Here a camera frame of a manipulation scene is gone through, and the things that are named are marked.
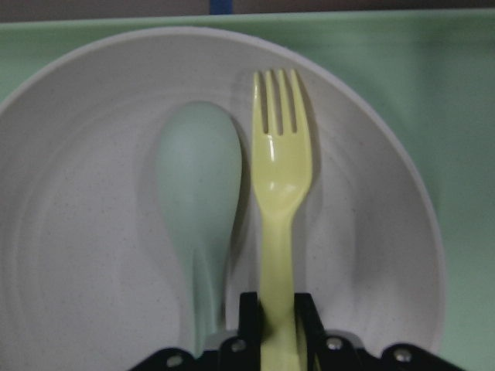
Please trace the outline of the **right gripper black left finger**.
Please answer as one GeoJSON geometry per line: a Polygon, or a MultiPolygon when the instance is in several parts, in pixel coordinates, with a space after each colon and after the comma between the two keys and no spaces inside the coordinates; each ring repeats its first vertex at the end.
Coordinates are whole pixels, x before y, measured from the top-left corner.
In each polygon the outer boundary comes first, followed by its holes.
{"type": "Polygon", "coordinates": [[[261,368],[261,306],[258,294],[240,295],[238,327],[212,335],[200,356],[181,348],[164,348],[133,370],[259,370],[261,368]]]}

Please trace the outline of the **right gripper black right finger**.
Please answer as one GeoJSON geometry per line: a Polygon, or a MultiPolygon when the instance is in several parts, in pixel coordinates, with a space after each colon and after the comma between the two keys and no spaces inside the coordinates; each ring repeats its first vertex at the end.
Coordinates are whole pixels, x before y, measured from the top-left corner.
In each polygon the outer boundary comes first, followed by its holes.
{"type": "Polygon", "coordinates": [[[295,294],[295,312],[306,341],[308,370],[459,370],[416,345],[399,342],[371,355],[349,332],[324,329],[309,293],[295,294]]]}

